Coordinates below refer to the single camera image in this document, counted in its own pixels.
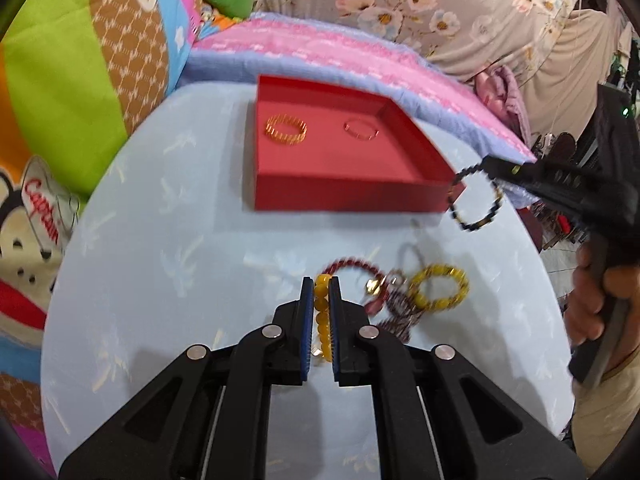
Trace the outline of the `person right hand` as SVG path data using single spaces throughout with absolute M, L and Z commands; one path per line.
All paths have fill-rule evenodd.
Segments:
M 630 308 L 624 331 L 605 369 L 610 372 L 639 349 L 639 268 L 609 268 L 604 274 L 601 286 L 591 275 L 591 242 L 577 249 L 576 261 L 573 290 L 568 295 L 564 313 L 565 329 L 573 346 L 579 346 L 587 340 L 596 340 L 602 335 L 604 324 L 599 313 L 604 306 L 605 294 L 629 301 Z

